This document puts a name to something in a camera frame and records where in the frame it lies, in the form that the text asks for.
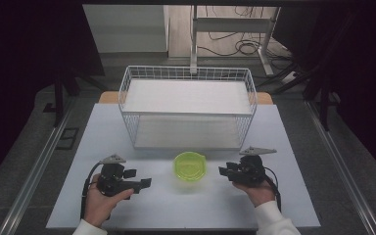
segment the person's left hand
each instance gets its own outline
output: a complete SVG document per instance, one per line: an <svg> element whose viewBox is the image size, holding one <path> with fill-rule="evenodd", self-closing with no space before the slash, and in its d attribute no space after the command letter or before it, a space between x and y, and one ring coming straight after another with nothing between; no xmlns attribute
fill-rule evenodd
<svg viewBox="0 0 376 235"><path fill-rule="evenodd" d="M95 174L88 189L84 220L93 226L101 227L102 223L109 217L117 203L133 194L133 189L127 189L112 197L106 197L97 189L99 174Z"/></svg>

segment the green bowl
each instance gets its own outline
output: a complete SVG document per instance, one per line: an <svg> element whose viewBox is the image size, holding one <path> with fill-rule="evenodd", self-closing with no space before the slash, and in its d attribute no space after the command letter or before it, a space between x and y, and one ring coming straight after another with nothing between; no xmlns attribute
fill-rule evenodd
<svg viewBox="0 0 376 235"><path fill-rule="evenodd" d="M182 180L198 181L206 174L206 157L194 152L182 153L173 160L173 170Z"/></svg>

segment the wire mesh basket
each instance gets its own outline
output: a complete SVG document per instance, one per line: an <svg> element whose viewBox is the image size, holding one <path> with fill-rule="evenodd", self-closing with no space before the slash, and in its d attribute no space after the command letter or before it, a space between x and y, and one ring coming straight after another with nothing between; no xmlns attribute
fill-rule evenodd
<svg viewBox="0 0 376 235"><path fill-rule="evenodd" d="M257 103L248 69L132 66L118 94L135 148L240 149Z"/></svg>

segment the metal rail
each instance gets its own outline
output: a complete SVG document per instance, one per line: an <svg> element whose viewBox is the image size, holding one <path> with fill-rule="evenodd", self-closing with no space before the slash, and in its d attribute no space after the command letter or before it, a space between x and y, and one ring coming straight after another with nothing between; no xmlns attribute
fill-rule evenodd
<svg viewBox="0 0 376 235"><path fill-rule="evenodd" d="M12 235L17 231L18 225L20 224L21 219L24 216L24 212L26 211L29 201L31 200L32 195L35 192L35 189L42 177L42 174L44 173L44 170L51 159L51 155L53 154L57 142L63 133L63 129L66 126L67 121L69 120L74 103L74 97L67 99L65 115L61 119L58 127L54 127L41 154L35 161L35 164L29 172L26 181L23 183L23 187L21 188L20 193L12 204L12 207L10 208L6 218L1 225L0 234Z"/></svg>
<svg viewBox="0 0 376 235"><path fill-rule="evenodd" d="M344 161L344 158L338 150L338 147L335 145L331 134L323 129L322 124L318 118L319 114L315 105L313 104L313 102L308 101L306 101L305 104L310 111L316 129L318 130L320 137L322 138L322 141L325 144L326 149L328 150L329 156L331 157L332 162L334 163L344 183L344 186L346 187L350 198L355 205L355 208L362 220L362 223L365 226L365 229L367 230L368 234L376 235L376 218L372 209L369 207L368 202L356 185L355 180L353 179L353 176L351 175L350 170L348 169Z"/></svg>

